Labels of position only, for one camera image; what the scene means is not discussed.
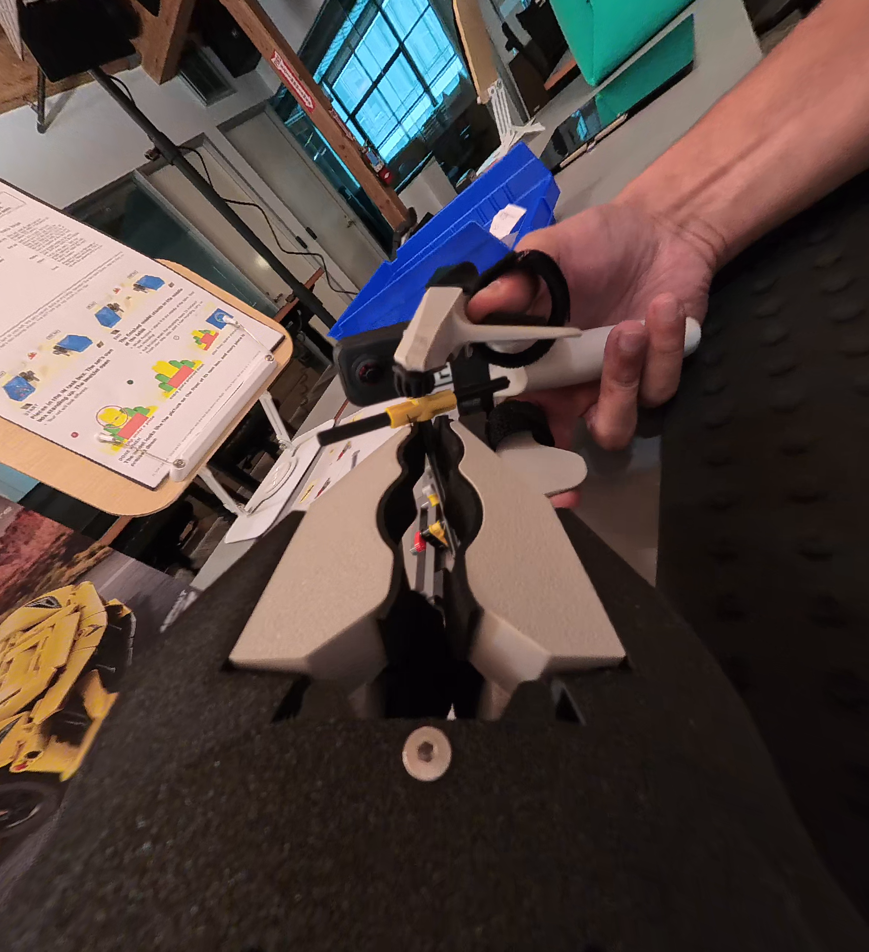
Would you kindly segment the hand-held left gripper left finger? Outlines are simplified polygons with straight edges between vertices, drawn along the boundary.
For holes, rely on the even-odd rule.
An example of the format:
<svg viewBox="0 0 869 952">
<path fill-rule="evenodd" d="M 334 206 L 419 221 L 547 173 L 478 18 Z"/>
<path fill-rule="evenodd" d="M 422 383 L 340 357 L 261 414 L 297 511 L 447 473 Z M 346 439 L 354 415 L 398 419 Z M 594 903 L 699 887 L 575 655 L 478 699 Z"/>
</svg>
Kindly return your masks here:
<svg viewBox="0 0 869 952">
<path fill-rule="evenodd" d="M 274 532 L 281 557 L 229 655 L 236 669 L 306 676 L 360 718 L 391 711 L 421 644 L 403 537 L 417 517 L 421 441 L 396 431 Z"/>
</svg>

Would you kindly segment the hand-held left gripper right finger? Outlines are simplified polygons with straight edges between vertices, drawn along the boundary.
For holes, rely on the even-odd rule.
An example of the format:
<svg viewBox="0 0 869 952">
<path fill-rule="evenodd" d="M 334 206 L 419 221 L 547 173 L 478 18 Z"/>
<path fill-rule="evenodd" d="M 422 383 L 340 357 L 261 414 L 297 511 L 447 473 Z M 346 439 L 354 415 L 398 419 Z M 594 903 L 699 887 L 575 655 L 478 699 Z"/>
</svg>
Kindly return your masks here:
<svg viewBox="0 0 869 952">
<path fill-rule="evenodd" d="M 461 422 L 448 433 L 480 506 L 455 563 L 476 610 L 467 658 L 485 681 L 478 713 L 498 720 L 521 684 L 616 667 L 626 652 L 549 498 L 585 480 L 583 458 L 526 432 L 499 453 Z"/>
</svg>

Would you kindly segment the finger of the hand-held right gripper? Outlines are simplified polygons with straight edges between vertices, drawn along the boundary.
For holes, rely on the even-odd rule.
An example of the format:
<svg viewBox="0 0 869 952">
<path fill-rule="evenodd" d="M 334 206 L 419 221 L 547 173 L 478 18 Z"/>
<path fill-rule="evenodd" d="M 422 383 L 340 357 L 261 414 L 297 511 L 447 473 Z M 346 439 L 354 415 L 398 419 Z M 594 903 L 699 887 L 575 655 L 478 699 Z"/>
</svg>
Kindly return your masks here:
<svg viewBox="0 0 869 952">
<path fill-rule="evenodd" d="M 394 351 L 399 369 L 439 369 L 472 340 L 462 288 L 428 289 Z"/>
</svg>

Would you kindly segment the yellow connector with black axles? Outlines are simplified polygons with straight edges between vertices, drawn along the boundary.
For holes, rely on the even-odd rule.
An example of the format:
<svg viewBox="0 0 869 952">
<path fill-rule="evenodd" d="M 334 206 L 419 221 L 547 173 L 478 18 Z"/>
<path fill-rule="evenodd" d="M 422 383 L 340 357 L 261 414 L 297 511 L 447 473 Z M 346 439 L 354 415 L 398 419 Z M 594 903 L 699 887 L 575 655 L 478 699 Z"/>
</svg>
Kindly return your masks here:
<svg viewBox="0 0 869 952">
<path fill-rule="evenodd" d="M 319 447 L 324 447 L 380 429 L 391 433 L 403 427 L 428 424 L 440 415 L 451 414 L 457 419 L 460 415 L 490 412 L 495 408 L 499 391 L 500 380 L 464 386 L 446 383 L 420 399 L 395 395 L 366 408 L 343 401 L 335 416 L 311 427 L 304 437 L 313 437 Z"/>
</svg>

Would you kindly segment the long grey beam assembly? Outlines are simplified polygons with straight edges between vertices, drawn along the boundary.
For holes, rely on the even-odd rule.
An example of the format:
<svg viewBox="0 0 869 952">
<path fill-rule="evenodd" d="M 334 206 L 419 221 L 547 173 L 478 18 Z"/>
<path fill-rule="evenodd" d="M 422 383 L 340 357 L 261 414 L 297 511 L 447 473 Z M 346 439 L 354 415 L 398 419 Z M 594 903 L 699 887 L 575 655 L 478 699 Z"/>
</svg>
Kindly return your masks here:
<svg viewBox="0 0 869 952">
<path fill-rule="evenodd" d="M 452 541 L 441 490 L 427 464 L 414 490 L 416 513 L 403 538 L 405 569 L 411 589 L 441 607 L 445 570 L 452 566 Z"/>
</svg>

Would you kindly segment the person's right forearm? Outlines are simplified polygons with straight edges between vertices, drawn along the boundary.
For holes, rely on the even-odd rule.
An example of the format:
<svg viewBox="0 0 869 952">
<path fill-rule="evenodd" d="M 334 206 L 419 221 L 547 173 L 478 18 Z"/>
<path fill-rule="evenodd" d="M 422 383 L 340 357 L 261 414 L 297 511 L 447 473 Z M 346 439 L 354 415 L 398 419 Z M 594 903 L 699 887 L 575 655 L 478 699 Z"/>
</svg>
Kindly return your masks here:
<svg viewBox="0 0 869 952">
<path fill-rule="evenodd" d="M 723 265 L 868 169 L 869 1 L 827 1 L 617 203 Z"/>
</svg>

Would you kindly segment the yellow car set box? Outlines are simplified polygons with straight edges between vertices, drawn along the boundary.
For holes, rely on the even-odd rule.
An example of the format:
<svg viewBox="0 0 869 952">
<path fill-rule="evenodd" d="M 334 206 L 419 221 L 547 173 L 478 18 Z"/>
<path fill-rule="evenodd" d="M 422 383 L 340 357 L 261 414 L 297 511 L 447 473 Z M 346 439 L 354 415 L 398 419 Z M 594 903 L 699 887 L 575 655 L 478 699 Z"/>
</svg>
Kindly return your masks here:
<svg viewBox="0 0 869 952">
<path fill-rule="evenodd" d="M 0 868 L 53 824 L 131 663 L 195 596 L 0 496 Z"/>
</svg>

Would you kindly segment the person's right hand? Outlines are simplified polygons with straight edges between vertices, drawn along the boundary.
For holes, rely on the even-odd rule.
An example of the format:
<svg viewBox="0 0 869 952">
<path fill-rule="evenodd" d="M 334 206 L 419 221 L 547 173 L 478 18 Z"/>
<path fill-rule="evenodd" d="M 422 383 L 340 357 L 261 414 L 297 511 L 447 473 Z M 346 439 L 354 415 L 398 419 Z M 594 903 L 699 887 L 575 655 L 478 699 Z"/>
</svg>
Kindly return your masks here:
<svg viewBox="0 0 869 952">
<path fill-rule="evenodd" d="M 639 411 L 674 397 L 687 320 L 703 321 L 726 249 L 702 220 L 620 201 L 532 232 L 518 245 L 558 264 L 572 326 L 611 328 L 598 382 L 526 396 L 543 409 L 557 447 L 571 448 L 582 421 L 597 446 L 624 449 Z"/>
</svg>

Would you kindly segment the blue storage bin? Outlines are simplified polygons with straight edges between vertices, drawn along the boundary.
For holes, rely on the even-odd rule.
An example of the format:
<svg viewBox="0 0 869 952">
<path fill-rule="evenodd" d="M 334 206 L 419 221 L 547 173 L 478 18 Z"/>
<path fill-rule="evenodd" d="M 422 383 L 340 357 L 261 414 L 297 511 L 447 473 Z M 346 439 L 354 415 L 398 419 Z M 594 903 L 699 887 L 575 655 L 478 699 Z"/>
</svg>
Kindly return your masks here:
<svg viewBox="0 0 869 952">
<path fill-rule="evenodd" d="M 440 268 L 491 267 L 531 232 L 555 220 L 560 190 L 551 173 L 518 143 L 383 263 L 330 330 L 348 337 L 411 320 Z"/>
</svg>

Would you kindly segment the open instruction booklet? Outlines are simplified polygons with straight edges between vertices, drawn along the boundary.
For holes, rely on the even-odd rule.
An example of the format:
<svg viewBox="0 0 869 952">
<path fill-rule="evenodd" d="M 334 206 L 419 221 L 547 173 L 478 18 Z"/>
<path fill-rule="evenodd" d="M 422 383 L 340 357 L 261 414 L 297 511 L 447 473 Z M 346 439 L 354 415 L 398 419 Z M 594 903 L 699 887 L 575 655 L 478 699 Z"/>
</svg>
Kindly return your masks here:
<svg viewBox="0 0 869 952">
<path fill-rule="evenodd" d="M 390 438 L 390 431 L 380 429 L 319 447 L 314 463 L 291 496 L 285 511 L 307 510 L 319 496 L 326 493 Z"/>
</svg>

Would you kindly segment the large paned window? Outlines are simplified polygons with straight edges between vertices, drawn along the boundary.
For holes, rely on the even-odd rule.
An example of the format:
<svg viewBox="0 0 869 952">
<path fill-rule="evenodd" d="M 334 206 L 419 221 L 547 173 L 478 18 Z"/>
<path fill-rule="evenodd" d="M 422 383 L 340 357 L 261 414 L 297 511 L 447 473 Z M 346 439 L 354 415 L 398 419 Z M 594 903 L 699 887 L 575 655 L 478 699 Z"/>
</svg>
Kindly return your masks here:
<svg viewBox="0 0 869 952">
<path fill-rule="evenodd" d="M 468 79 L 433 2 L 327 2 L 313 26 L 312 77 L 357 141 L 390 168 Z"/>
</svg>

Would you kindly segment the black dimpled foam pad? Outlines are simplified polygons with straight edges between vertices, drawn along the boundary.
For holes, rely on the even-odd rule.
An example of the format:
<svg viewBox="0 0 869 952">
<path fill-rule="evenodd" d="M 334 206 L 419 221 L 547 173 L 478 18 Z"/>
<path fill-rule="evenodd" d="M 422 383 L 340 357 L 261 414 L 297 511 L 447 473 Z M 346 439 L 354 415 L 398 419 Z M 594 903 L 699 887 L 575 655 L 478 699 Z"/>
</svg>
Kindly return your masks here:
<svg viewBox="0 0 869 952">
<path fill-rule="evenodd" d="M 656 579 L 869 924 L 869 172 L 714 278 L 664 415 Z"/>
</svg>

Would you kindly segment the printed instruction sheet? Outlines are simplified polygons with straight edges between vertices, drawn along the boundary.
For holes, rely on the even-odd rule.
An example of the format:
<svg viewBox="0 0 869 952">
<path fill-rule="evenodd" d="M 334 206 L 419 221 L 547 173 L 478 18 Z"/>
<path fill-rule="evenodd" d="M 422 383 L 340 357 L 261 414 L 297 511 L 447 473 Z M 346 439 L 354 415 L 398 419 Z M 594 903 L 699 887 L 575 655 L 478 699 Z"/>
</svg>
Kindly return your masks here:
<svg viewBox="0 0 869 952">
<path fill-rule="evenodd" d="M 0 460 L 182 482 L 277 374 L 285 335 L 0 179 Z"/>
</svg>

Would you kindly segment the teal plastic crate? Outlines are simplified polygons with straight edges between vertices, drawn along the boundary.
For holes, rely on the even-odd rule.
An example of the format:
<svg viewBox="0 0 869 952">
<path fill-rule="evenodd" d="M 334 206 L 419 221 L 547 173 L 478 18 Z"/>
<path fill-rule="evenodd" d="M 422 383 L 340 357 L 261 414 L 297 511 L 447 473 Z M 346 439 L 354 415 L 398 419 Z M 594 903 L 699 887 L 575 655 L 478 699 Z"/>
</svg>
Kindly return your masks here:
<svg viewBox="0 0 869 952">
<path fill-rule="evenodd" d="M 690 1 L 553 1 L 553 12 L 602 126 L 640 111 L 687 75 L 694 57 Z"/>
</svg>

